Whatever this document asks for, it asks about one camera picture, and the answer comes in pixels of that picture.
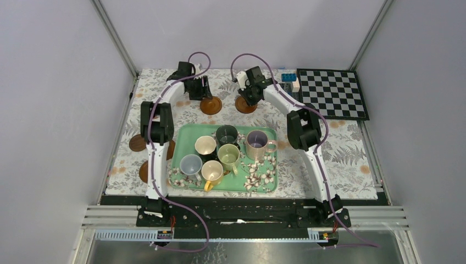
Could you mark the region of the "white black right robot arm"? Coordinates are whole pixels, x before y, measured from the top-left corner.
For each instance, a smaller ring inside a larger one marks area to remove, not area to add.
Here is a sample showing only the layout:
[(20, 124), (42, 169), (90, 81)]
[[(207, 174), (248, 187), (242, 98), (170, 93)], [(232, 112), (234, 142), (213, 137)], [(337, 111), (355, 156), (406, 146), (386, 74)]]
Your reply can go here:
[(256, 66), (234, 73), (232, 81), (238, 83), (238, 93), (248, 106), (257, 105), (261, 100), (269, 102), (287, 118), (287, 138), (290, 145), (299, 152), (310, 174), (312, 192), (318, 202), (315, 219), (318, 224), (328, 227), (342, 212), (341, 199), (326, 176), (321, 145), (327, 135), (322, 135), (318, 119), (325, 118), (315, 109), (309, 108), (286, 93), (274, 78), (266, 78)]

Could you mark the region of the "light brown wooden coaster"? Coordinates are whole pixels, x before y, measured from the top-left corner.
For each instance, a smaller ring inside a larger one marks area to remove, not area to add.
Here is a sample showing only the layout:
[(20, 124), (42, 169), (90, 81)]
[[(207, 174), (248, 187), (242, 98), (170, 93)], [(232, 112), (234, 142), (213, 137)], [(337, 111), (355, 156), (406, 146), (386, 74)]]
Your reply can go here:
[(142, 182), (148, 183), (148, 161), (143, 162), (139, 168), (138, 175)]

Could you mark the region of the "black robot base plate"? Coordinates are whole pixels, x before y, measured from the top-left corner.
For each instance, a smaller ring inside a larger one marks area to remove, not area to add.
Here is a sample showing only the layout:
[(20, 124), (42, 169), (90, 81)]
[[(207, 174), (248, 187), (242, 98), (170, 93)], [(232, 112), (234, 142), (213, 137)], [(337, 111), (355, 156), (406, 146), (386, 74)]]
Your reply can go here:
[(200, 215), (172, 205), (161, 205), (144, 198), (138, 208), (138, 227), (194, 227), (222, 222), (278, 223), (291, 227), (333, 228), (351, 226), (348, 209), (328, 219), (320, 219), (315, 199), (252, 199), (221, 197), (171, 197), (171, 201), (185, 205)]

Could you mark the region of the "pink iridescent mug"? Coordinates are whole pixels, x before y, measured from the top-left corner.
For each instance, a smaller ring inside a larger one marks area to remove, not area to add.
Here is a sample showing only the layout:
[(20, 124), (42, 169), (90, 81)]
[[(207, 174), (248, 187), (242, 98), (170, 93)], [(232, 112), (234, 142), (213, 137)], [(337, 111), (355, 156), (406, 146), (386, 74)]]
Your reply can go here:
[(246, 136), (246, 156), (254, 161), (263, 161), (268, 153), (277, 150), (275, 140), (269, 140), (267, 134), (261, 130), (252, 130)]

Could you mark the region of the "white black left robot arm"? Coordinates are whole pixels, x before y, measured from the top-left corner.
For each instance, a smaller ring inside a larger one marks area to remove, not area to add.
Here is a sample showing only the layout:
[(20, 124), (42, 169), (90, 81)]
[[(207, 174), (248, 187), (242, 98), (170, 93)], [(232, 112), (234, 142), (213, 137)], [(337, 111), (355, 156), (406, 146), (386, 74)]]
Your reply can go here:
[(193, 209), (167, 198), (167, 154), (169, 143), (174, 136), (174, 119), (171, 104), (184, 93), (198, 92), (194, 83), (205, 77), (191, 62), (179, 62), (178, 68), (166, 80), (165, 88), (153, 101), (141, 103), (141, 135), (148, 153), (148, 182), (146, 198), (161, 205), (183, 208), (200, 218)]

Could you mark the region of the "dark brown wooden coaster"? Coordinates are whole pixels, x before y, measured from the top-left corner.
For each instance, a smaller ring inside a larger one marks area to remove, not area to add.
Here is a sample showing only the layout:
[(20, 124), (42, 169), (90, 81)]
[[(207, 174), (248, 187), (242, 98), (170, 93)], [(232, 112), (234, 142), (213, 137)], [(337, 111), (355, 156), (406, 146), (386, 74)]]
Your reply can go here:
[(133, 136), (129, 141), (129, 148), (133, 152), (141, 152), (146, 149), (146, 142), (141, 134)]

